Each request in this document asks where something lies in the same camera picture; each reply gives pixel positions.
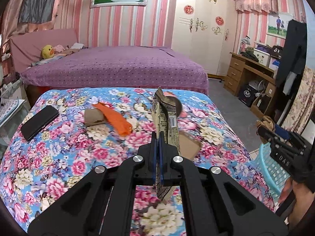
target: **blue floral bedsheet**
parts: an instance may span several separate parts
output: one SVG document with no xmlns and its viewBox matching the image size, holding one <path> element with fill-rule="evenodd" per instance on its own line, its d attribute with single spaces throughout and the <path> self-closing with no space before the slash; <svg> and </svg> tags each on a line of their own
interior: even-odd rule
<svg viewBox="0 0 315 236">
<path fill-rule="evenodd" d="M 244 145 L 212 101 L 197 92 L 169 92 L 183 104 L 179 129 L 202 143 L 194 163 L 205 168 L 221 167 L 273 210 L 262 175 L 251 165 Z M 155 131 L 150 112 L 154 93 L 154 89 L 83 88 L 51 90 L 38 99 L 23 123 L 46 105 L 57 108 L 60 116 L 29 143 L 19 127 L 0 165 L 0 196 L 24 230 L 92 168 L 120 165 L 135 155 L 139 146 L 151 141 Z M 99 101 L 121 112 L 132 124 L 129 136 L 119 137 L 109 124 L 83 124 L 84 110 Z M 165 205 L 153 187 L 137 186 L 130 235 L 170 234 L 186 234 L 179 188 Z"/>
</svg>

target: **snack bag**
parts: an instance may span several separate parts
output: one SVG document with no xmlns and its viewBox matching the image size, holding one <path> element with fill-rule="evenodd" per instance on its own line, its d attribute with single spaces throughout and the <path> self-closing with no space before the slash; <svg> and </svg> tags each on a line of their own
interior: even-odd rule
<svg viewBox="0 0 315 236">
<path fill-rule="evenodd" d="M 174 101 L 165 97 L 162 89 L 159 87 L 155 92 L 152 103 L 152 118 L 156 127 L 157 138 L 160 132 L 164 132 L 165 143 L 176 146 L 178 154 L 181 154 L 179 145 L 179 133 L 176 115 L 176 104 Z M 176 186 L 162 187 L 159 177 L 159 161 L 157 162 L 157 176 L 155 188 L 157 197 L 166 204 L 168 198 L 173 194 Z"/>
</svg>

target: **metal screw cap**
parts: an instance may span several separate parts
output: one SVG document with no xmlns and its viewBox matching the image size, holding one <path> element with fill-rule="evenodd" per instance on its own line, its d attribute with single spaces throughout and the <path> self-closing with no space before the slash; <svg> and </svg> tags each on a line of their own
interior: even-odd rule
<svg viewBox="0 0 315 236">
<path fill-rule="evenodd" d="M 175 157 L 173 158 L 173 161 L 175 161 L 175 162 L 177 162 L 177 163 L 181 163 L 183 160 L 184 160 L 184 159 L 183 159 L 183 157 L 181 157 L 181 156 L 175 156 Z"/>
<path fill-rule="evenodd" d="M 94 171 L 97 173 L 97 174 L 101 174 L 105 171 L 105 167 L 104 166 L 97 166 Z"/>
<path fill-rule="evenodd" d="M 212 167 L 211 172 L 217 175 L 221 173 L 221 169 L 219 167 Z"/>
<path fill-rule="evenodd" d="M 132 159 L 133 159 L 133 161 L 135 161 L 135 162 L 140 162 L 140 161 L 143 160 L 143 157 L 142 157 L 141 155 L 136 155 L 136 156 L 134 156 Z"/>
</svg>

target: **laundry basket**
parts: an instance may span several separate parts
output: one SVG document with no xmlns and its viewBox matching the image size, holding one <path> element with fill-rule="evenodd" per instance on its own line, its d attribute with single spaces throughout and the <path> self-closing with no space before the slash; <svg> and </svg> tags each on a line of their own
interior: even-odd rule
<svg viewBox="0 0 315 236">
<path fill-rule="evenodd" d="M 277 202 L 285 181 L 290 175 L 270 157 L 270 153 L 270 143 L 261 144 L 254 163 L 260 168 L 273 200 Z"/>
</svg>

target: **white wardrobe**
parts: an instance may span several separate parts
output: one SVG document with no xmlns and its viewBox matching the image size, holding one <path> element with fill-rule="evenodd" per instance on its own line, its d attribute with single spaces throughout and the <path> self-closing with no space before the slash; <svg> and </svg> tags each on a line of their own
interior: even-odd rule
<svg viewBox="0 0 315 236">
<path fill-rule="evenodd" d="M 234 0 L 176 0 L 172 49 L 202 65 L 208 74 L 225 76 L 236 23 Z"/>
</svg>

